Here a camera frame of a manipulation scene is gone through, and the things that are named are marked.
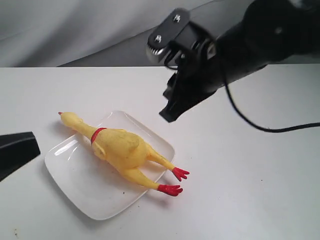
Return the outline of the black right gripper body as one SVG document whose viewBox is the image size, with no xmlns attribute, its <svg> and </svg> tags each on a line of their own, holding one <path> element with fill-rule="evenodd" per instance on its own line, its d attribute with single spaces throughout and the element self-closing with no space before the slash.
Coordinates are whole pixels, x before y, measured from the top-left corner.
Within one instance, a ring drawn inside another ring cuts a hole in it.
<svg viewBox="0 0 320 240">
<path fill-rule="evenodd" d="M 176 73 L 168 80 L 169 100 L 205 100 L 215 93 L 209 89 L 209 76 L 212 57 L 216 54 L 215 42 L 211 39 L 195 40 L 190 47 L 176 42 L 168 55 L 171 61 L 175 55 Z"/>
</svg>

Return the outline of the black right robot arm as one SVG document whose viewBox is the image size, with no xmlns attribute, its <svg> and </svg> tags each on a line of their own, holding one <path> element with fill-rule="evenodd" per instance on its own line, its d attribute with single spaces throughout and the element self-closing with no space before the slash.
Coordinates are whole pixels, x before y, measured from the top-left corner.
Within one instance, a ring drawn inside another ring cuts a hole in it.
<svg viewBox="0 0 320 240">
<path fill-rule="evenodd" d="M 218 89 L 294 55 L 320 53 L 317 0 L 255 0 L 243 19 L 218 37 L 194 22 L 169 37 L 177 72 L 163 95 L 160 116 L 176 121 Z"/>
</svg>

